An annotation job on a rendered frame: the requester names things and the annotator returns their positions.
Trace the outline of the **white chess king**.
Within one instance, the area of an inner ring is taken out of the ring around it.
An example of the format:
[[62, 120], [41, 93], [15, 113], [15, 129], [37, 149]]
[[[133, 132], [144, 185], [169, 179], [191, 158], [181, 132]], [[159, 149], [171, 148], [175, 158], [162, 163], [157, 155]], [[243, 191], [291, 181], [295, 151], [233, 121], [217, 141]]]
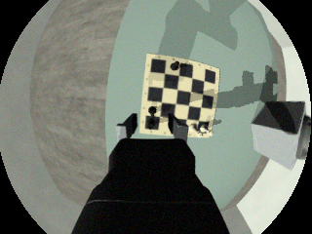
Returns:
[[189, 126], [189, 131], [191, 133], [196, 133], [196, 136], [198, 136], [198, 137], [203, 137], [203, 133], [201, 131], [198, 131], [196, 128], [197, 128], [197, 126], [195, 124], [191, 124]]

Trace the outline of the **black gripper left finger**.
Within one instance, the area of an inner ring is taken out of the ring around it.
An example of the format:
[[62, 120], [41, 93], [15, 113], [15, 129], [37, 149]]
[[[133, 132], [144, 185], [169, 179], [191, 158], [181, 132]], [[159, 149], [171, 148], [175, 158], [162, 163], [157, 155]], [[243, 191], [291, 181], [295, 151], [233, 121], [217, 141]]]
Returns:
[[133, 113], [123, 124], [116, 125], [118, 142], [122, 138], [131, 138], [137, 129], [137, 113]]

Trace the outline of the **black and cream chessboard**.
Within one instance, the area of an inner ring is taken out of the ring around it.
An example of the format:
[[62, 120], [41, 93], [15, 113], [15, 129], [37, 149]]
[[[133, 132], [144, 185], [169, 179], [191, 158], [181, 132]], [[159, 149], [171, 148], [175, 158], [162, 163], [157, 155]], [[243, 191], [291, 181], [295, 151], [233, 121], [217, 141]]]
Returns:
[[[179, 61], [178, 69], [171, 64]], [[201, 62], [162, 55], [147, 54], [144, 72], [140, 127], [141, 134], [172, 136], [169, 113], [182, 123], [195, 124], [197, 130], [206, 124], [212, 129], [218, 93], [219, 69]], [[154, 106], [154, 117], [148, 108]], [[154, 120], [153, 129], [147, 121]]]

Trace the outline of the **white queen chess piece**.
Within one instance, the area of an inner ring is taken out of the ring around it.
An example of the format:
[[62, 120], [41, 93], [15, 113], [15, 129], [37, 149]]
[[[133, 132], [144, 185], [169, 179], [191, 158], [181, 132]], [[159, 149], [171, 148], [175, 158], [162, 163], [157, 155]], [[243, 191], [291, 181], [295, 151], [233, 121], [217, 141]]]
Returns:
[[201, 132], [207, 132], [208, 135], [212, 136], [214, 132], [212, 130], [208, 129], [208, 126], [206, 124], [201, 125], [200, 127]]

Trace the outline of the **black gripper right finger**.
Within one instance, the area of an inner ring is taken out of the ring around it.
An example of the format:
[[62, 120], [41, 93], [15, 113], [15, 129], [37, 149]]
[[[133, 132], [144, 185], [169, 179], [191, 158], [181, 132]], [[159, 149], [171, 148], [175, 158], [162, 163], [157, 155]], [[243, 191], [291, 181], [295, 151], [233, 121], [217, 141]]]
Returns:
[[173, 113], [169, 113], [168, 116], [168, 127], [174, 138], [182, 138], [187, 143], [188, 128], [187, 124], [182, 124]]

